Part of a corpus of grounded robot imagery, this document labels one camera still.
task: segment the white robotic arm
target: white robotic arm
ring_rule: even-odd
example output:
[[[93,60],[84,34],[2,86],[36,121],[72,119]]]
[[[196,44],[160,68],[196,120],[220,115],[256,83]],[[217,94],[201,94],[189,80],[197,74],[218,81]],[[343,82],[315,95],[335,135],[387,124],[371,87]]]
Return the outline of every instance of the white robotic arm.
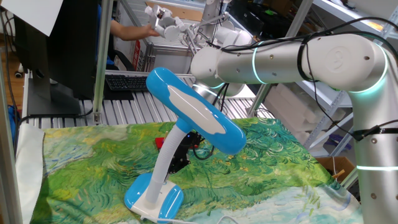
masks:
[[[206,47],[194,56],[191,71],[209,86],[313,77],[347,91],[358,136],[355,152],[364,222],[398,223],[398,128],[391,122],[398,119],[398,71],[388,50],[353,34],[317,37],[303,46],[293,41],[234,52]]]
[[[180,18],[172,17],[172,11],[155,5],[154,8],[147,6],[145,13],[149,15],[149,23],[152,28],[168,41],[177,39],[186,27]]]

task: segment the lamp base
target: lamp base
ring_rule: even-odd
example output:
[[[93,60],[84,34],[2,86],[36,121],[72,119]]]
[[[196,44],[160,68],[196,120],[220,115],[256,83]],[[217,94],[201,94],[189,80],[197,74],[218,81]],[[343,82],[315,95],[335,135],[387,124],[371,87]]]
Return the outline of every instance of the lamp base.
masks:
[[[147,189],[152,174],[141,174],[127,190],[124,203],[134,213],[151,217],[154,223],[167,223],[157,221],[158,218],[174,219],[184,199],[182,190],[171,181],[166,181],[160,190],[159,198],[155,205],[149,205],[146,200]]]

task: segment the computer keyboard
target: computer keyboard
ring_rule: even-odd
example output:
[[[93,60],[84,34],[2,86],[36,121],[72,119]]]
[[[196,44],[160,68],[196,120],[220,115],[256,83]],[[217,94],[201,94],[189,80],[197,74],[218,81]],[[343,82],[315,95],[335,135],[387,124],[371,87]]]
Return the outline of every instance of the computer keyboard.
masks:
[[[112,91],[148,91],[147,77],[105,75],[105,80]]]

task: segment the green painted fabric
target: green painted fabric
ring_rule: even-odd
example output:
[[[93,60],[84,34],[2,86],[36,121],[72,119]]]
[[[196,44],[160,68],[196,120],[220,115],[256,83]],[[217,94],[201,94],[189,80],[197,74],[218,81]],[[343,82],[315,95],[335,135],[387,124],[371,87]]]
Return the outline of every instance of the green painted fabric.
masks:
[[[276,119],[234,122],[247,136],[237,155],[215,150],[170,180],[184,192],[176,219],[217,223],[362,223],[359,203]],[[173,123],[46,129],[45,179],[32,223],[150,223],[124,205],[140,174],[152,172],[154,139]],[[205,155],[205,141],[198,152]]]

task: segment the white cable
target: white cable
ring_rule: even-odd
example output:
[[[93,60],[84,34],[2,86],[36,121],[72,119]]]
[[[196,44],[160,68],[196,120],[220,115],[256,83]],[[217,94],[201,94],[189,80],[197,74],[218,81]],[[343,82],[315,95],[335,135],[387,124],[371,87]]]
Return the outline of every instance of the white cable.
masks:
[[[156,221],[161,221],[161,222],[172,222],[172,223],[182,223],[182,224],[198,224],[195,222],[186,222],[183,220],[174,220],[174,219],[168,219],[168,218],[155,218],[155,217],[149,217],[149,216],[141,216],[141,220],[143,219],[148,219],[148,220],[156,220]],[[225,218],[229,218],[230,220],[232,220],[233,222],[235,222],[236,224],[240,224],[235,218],[229,216],[229,215],[224,215],[223,217],[220,218],[220,220],[218,220],[217,224],[220,224],[221,221],[223,221],[223,219]]]
[[[224,218],[229,218],[230,220],[234,221],[236,224],[240,224],[236,219],[234,219],[233,217],[231,217],[229,215],[224,215],[223,217],[221,217],[220,220],[218,220],[217,224],[220,224],[221,221],[223,221]]]
[[[168,218],[155,218],[155,217],[149,217],[149,216],[141,216],[141,220],[143,219],[148,219],[148,220],[156,220],[156,221],[161,221],[161,222],[173,222],[173,223],[182,223],[182,224],[199,224],[195,222],[186,222],[183,220],[173,220],[173,219],[168,219]]]
[[[334,175],[336,175],[335,157],[332,156],[331,158],[333,159],[333,171],[335,172]]]

